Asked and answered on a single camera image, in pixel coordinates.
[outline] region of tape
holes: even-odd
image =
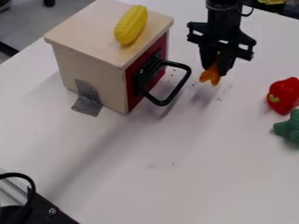
[[[78,100],[72,110],[89,116],[97,116],[102,108],[98,91],[84,80],[75,80],[78,89]]]

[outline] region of red box front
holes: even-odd
[[[161,50],[161,59],[166,60],[167,51],[167,33],[165,33],[160,39],[158,39],[142,56],[140,56],[132,65],[126,70],[126,82],[127,82],[127,96],[128,96],[128,108],[131,111],[138,102],[143,98],[139,94],[134,93],[132,86],[132,76],[143,66],[143,64],[154,55],[159,49]],[[159,74],[148,84],[146,87],[150,91],[156,83],[164,75],[165,70],[162,69]]]

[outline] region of white tabletop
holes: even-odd
[[[77,95],[39,40],[0,66],[0,166],[32,176],[84,224],[297,224],[299,151],[270,133],[288,117],[264,99],[272,82],[298,76],[299,22],[259,10],[244,18],[255,57],[213,88],[195,84],[198,47],[186,41],[187,22],[206,20],[205,2],[134,4],[175,18],[170,60],[193,70],[177,103],[165,113],[146,100],[128,116],[74,112]],[[171,74],[154,92],[175,85]]]

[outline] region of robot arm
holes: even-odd
[[[207,23],[188,23],[188,41],[198,44],[202,66],[208,69],[218,58],[219,76],[226,75],[236,58],[251,60],[256,41],[240,30],[243,15],[240,0],[206,0]]]

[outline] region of red bell pepper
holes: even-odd
[[[299,105],[299,80],[291,77],[273,83],[267,95],[267,102],[277,113],[288,114]]]

